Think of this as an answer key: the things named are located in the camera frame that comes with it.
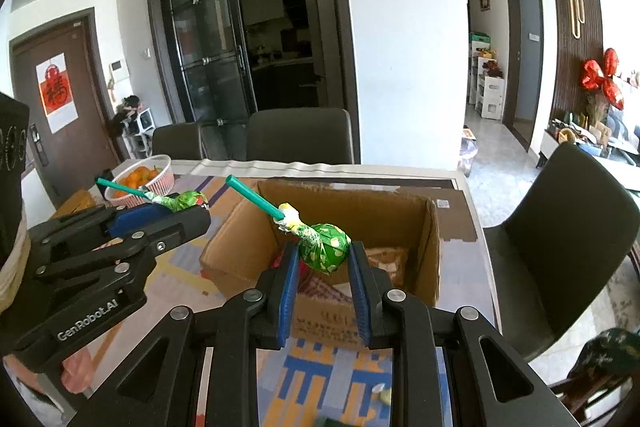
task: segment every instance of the wooden wall panel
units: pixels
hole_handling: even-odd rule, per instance
[[[600,0],[584,0],[585,23],[580,39],[576,39],[571,30],[569,0],[556,0],[556,11],[558,65],[551,117],[562,118],[565,111],[586,112],[586,92],[580,86],[581,71],[588,58],[602,62],[602,12]]]

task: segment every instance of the red balloon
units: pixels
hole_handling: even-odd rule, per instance
[[[618,70],[620,60],[615,49],[609,48],[604,52],[604,74],[605,76],[613,76]]]
[[[584,89],[592,91],[598,89],[604,82],[604,74],[600,69],[600,65],[596,60],[587,60],[584,63],[585,75],[581,78],[580,83]]]
[[[602,69],[600,68],[600,65],[598,63],[597,60],[587,60],[584,63],[584,70],[587,72],[587,74],[591,77],[591,78],[596,78],[598,76],[604,76],[604,73],[602,73]]]
[[[616,83],[610,78],[606,78],[604,84],[602,85],[602,90],[604,92],[604,96],[607,97],[609,103],[622,111],[625,108],[625,99],[622,97],[622,91],[616,85]]]
[[[598,76],[596,78],[591,78],[588,74],[585,74],[580,80],[582,87],[584,87],[584,89],[586,89],[587,91],[594,91],[598,89],[603,82],[603,77]]]

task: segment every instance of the doorway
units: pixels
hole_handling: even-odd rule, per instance
[[[34,165],[58,207],[118,165],[98,98],[88,17],[71,18],[10,43],[15,98],[30,108]]]
[[[334,0],[160,0],[186,121],[213,121],[245,158],[257,110],[345,107]]]
[[[344,107],[334,0],[240,0],[258,110]]]
[[[542,82],[542,0],[508,0],[508,9],[509,73],[504,124],[528,150]]]

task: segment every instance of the gold wall ornament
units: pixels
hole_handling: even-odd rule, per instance
[[[582,35],[582,25],[585,22],[584,0],[569,0],[571,9],[571,33],[576,39]]]

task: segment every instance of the blue gripper pad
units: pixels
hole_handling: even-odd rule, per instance
[[[349,247],[349,258],[347,259],[349,268],[349,285],[351,287],[351,298],[353,308],[356,312],[356,323],[358,334],[365,346],[369,347],[371,341],[371,321],[369,317],[369,301],[364,291],[364,283],[360,275],[358,258],[353,251],[353,245]]]
[[[126,210],[119,210],[109,227],[109,234],[111,237],[126,237],[129,233],[140,230],[169,214],[171,214],[170,209],[155,203],[144,203]]]
[[[291,331],[291,318],[293,316],[293,305],[296,301],[296,293],[298,293],[299,275],[300,256],[298,255],[298,246],[296,245],[289,257],[287,278],[285,279],[284,288],[282,289],[280,309],[278,310],[278,330],[276,331],[276,340],[280,347],[284,347],[285,342],[289,338],[289,332]]]

